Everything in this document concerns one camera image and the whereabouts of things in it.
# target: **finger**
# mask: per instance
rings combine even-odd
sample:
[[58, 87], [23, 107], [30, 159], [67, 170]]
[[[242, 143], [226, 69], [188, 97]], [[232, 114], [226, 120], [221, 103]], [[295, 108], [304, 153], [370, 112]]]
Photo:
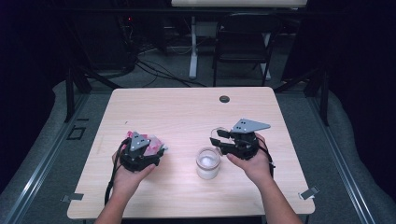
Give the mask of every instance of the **finger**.
[[[114, 162], [115, 162], [115, 160], [116, 160], [117, 153], [118, 153], [118, 151], [115, 151], [114, 154], [113, 154], [113, 156], [111, 156], [111, 160], [113, 160], [113, 164], [114, 164]], [[117, 165], [120, 165], [120, 157], [119, 157], [118, 160], [117, 160]]]
[[143, 169], [142, 171], [136, 174], [139, 175], [141, 179], [144, 179], [146, 176], [148, 176], [151, 173], [151, 171], [154, 170], [154, 168], [155, 168], [155, 164], [150, 164], [145, 169]]
[[227, 154], [227, 158], [228, 158], [228, 160], [230, 160], [234, 165], [236, 165], [237, 167], [243, 169], [243, 167], [244, 167], [244, 161], [242, 161], [241, 159], [235, 157], [235, 155], [233, 155], [233, 154], [231, 154], [231, 153], [228, 153], [228, 154]]

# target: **metal bar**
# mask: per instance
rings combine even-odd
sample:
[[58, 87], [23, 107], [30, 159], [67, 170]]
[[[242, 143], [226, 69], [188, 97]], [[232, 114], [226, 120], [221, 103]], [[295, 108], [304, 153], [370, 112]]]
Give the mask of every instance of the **metal bar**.
[[65, 123], [69, 122], [69, 120], [73, 117], [75, 112], [75, 99], [74, 99], [74, 84], [73, 84], [73, 76], [69, 72], [66, 75], [66, 102], [67, 102], [67, 114]]
[[78, 68], [81, 69], [83, 72], [87, 73], [88, 76], [95, 78], [96, 80], [98, 80], [99, 82], [107, 85], [109, 88], [111, 88], [113, 90], [120, 88], [120, 86], [117, 85], [116, 83], [108, 80], [105, 77], [101, 77], [99, 74], [93, 72], [90, 69], [85, 68], [84, 66], [79, 66]]
[[293, 87], [297, 83], [304, 81], [308, 77], [312, 77], [317, 72], [318, 72], [318, 68], [315, 68], [315, 69], [303, 74], [302, 76], [296, 77], [296, 78], [292, 79], [291, 81], [288, 81], [287, 83], [277, 87], [276, 89], [274, 89], [274, 92], [280, 93], [282, 91], [287, 91], [289, 88]]
[[350, 200], [355, 206], [356, 212], [359, 216], [359, 219], [361, 220], [361, 223], [370, 223], [370, 224], [375, 223], [375, 220], [361, 194], [361, 190], [357, 185], [357, 183], [355, 182], [352, 173], [350, 173], [347, 163], [344, 160], [344, 156], [341, 153], [341, 150], [338, 147], [332, 135], [332, 131], [330, 130], [330, 127], [326, 126], [321, 119], [321, 116], [318, 112], [318, 103], [316, 102], [315, 98], [308, 97], [307, 99], [311, 109], [314, 111], [315, 118], [317, 119], [322, 131], [326, 135], [326, 138], [330, 144], [330, 147], [332, 149], [331, 150], [332, 158], [334, 160], [335, 166], [341, 176], [341, 179], [344, 182]]
[[309, 215], [306, 215], [306, 217], [305, 217], [305, 224], [308, 224], [309, 223]]
[[190, 62], [190, 74], [189, 78], [197, 78], [197, 66], [198, 66], [198, 55], [197, 55], [197, 36], [196, 36], [196, 22], [195, 17], [191, 17], [191, 62]]
[[226, 15], [232, 12], [276, 14], [288, 17], [340, 17], [347, 15], [344, 11], [309, 12], [306, 10], [289, 10], [287, 7], [168, 7], [168, 8], [70, 8], [44, 7], [48, 12], [59, 14], [117, 14], [117, 15], [145, 15], [145, 16], [213, 16]]
[[56, 157], [61, 150], [61, 146], [63, 145], [67, 133], [69, 133], [70, 130], [73, 128], [72, 123], [74, 123], [82, 107], [86, 104], [88, 97], [88, 95], [82, 94], [81, 97], [78, 99], [76, 103], [76, 112], [74, 116], [70, 119], [71, 122], [64, 123], [64, 126], [55, 138], [51, 149], [47, 152], [46, 155], [44, 155], [41, 162], [37, 165], [37, 167], [35, 168], [35, 172], [30, 177], [20, 197], [11, 208], [11, 211], [6, 218], [5, 223], [20, 223], [23, 219], [23, 216], [25, 215], [30, 204], [35, 198], [35, 195], [40, 190], [40, 187], [43, 184], [47, 174], [50, 172], [50, 168], [52, 167], [52, 164], [55, 162]]
[[329, 121], [327, 119], [328, 107], [329, 107], [329, 71], [324, 71], [322, 77], [322, 87], [320, 92], [319, 114], [326, 126], [329, 126]]

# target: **wooden table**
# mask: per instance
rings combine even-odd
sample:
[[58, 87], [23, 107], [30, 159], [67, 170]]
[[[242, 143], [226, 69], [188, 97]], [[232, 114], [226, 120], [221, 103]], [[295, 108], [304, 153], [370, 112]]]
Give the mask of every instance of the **wooden table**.
[[[222, 103], [222, 95], [230, 97]], [[138, 217], [262, 216], [262, 199], [245, 173], [221, 157], [219, 174], [203, 180], [196, 174], [195, 158], [213, 129], [231, 129], [241, 118], [271, 124], [258, 131], [266, 138], [276, 163], [275, 180], [297, 214], [315, 210], [312, 199], [299, 198], [308, 189], [274, 92], [254, 88], [119, 89], [113, 91], [76, 193], [70, 218], [97, 218], [104, 207], [111, 155], [128, 131], [152, 133], [169, 149], [160, 165], [142, 181], [123, 214]]]

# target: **gray carpet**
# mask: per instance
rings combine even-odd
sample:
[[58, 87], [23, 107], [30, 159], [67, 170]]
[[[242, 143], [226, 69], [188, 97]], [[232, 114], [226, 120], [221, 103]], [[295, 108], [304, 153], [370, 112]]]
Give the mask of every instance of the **gray carpet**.
[[[280, 85], [280, 76], [284, 63], [290, 50], [292, 36], [282, 36], [279, 38], [270, 71], [271, 81], [267, 86], [276, 87]], [[206, 86], [211, 86], [212, 69], [210, 45], [200, 47], [200, 57], [198, 66], [198, 81]], [[160, 64], [175, 76], [188, 80], [190, 53], [178, 54], [169, 52], [167, 57], [154, 50], [140, 55], [139, 59], [150, 63], [157, 69]], [[258, 86], [260, 85], [260, 70], [251, 71], [251, 65], [231, 67], [223, 65], [219, 68], [220, 76], [227, 74], [232, 78], [224, 78], [219, 81], [220, 86]], [[153, 75], [148, 75], [141, 68], [136, 69], [127, 76], [112, 78], [114, 82], [127, 88], [142, 88], [147, 86]], [[64, 140], [60, 144], [60, 152], [56, 156], [44, 182], [36, 193], [34, 199], [28, 204], [26, 213], [21, 218], [21, 223], [81, 223], [80, 220], [71, 220], [67, 217], [66, 211], [68, 203], [61, 202], [65, 194], [74, 192], [79, 175], [84, 162], [91, 149], [93, 138], [99, 127], [99, 123], [106, 109], [110, 91], [109, 88], [91, 80], [94, 91], [88, 96], [88, 100], [78, 112], [76, 119], [71, 126], [84, 127], [85, 132], [80, 140]], [[315, 109], [310, 106], [309, 99], [301, 93], [304, 83], [297, 85], [293, 91], [279, 93], [277, 100], [288, 126], [291, 140], [296, 149], [298, 158], [302, 165], [308, 186], [317, 186], [320, 193], [314, 199], [316, 211], [309, 218], [310, 223], [361, 223], [356, 209], [350, 200], [347, 189], [338, 173], [331, 154], [330, 145], [321, 126], [315, 117]], [[183, 83], [158, 77], [148, 87], [186, 87]], [[35, 145], [26, 157], [20, 170], [8, 184], [6, 190], [0, 196], [0, 223], [4, 223], [9, 211], [23, 188], [28, 183], [30, 176], [56, 143], [57, 134], [64, 127], [65, 118], [65, 94], [64, 83], [54, 88], [57, 99], [53, 107], [50, 118], [43, 128]], [[329, 104], [330, 129], [337, 141], [337, 145], [345, 156], [348, 167], [361, 188], [367, 206], [375, 217], [376, 223], [396, 223], [396, 205], [374, 182], [367, 169], [359, 160], [359, 156], [354, 147], [353, 132], [346, 114], [334, 95], [330, 96]], [[169, 223], [260, 223], [258, 219], [238, 218], [238, 219], [190, 219], [190, 220], [167, 220]], [[160, 220], [134, 220], [131, 223], [157, 223]]]

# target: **white cup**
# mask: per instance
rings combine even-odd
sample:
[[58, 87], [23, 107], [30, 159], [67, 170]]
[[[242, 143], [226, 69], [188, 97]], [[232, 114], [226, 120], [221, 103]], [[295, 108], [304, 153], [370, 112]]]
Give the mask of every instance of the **white cup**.
[[212, 147], [206, 147], [199, 151], [197, 159], [197, 174], [202, 179], [213, 179], [218, 175], [220, 156]]

